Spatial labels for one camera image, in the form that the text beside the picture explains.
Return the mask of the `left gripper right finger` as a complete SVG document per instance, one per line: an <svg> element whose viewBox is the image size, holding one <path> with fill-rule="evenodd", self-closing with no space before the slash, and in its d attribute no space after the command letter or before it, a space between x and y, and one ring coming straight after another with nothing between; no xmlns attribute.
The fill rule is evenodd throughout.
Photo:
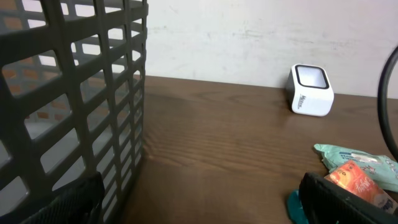
<svg viewBox="0 0 398 224"><path fill-rule="evenodd" d="M320 175L305 173L298 190L309 223L397 224L385 212Z"/></svg>

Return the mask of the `grey plastic shopping basket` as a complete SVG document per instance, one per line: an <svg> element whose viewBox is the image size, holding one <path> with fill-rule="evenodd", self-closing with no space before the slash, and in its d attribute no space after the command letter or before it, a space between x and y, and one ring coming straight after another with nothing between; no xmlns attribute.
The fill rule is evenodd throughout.
<svg viewBox="0 0 398 224"><path fill-rule="evenodd" d="M1 215L100 173L115 223L143 155L146 1L1 0Z"/></svg>

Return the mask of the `teal mouthwash bottle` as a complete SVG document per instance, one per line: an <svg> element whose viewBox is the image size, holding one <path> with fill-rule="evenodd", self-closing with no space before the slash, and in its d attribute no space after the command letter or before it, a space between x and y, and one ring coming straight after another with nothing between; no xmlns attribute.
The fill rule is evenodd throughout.
<svg viewBox="0 0 398 224"><path fill-rule="evenodd" d="M294 224L308 224L302 203L299 198L299 191L294 190L287 199L287 211L290 220Z"/></svg>

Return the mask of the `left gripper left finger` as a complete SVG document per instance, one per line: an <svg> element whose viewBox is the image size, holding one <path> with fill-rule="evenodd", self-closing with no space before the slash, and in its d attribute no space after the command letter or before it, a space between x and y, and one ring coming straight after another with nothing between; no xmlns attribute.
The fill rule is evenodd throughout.
<svg viewBox="0 0 398 224"><path fill-rule="evenodd" d="M98 223L103 199L102 176L96 172L27 205L19 223Z"/></svg>

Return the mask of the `mint green wipes pack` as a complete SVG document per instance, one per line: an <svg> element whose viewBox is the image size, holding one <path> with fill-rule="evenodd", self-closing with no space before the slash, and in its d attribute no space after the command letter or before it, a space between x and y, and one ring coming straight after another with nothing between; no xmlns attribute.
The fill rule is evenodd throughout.
<svg viewBox="0 0 398 224"><path fill-rule="evenodd" d="M329 172L354 161L382 189L397 192L397 162L389 157L329 144L315 144L314 148Z"/></svg>

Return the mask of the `small orange snack pack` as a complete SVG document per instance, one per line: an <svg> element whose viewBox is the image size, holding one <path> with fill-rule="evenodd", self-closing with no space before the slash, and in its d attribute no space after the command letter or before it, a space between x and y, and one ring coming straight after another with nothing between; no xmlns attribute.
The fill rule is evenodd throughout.
<svg viewBox="0 0 398 224"><path fill-rule="evenodd" d="M347 161L325 176L326 180L381 208L387 213L397 211L397 202L375 183L354 161Z"/></svg>

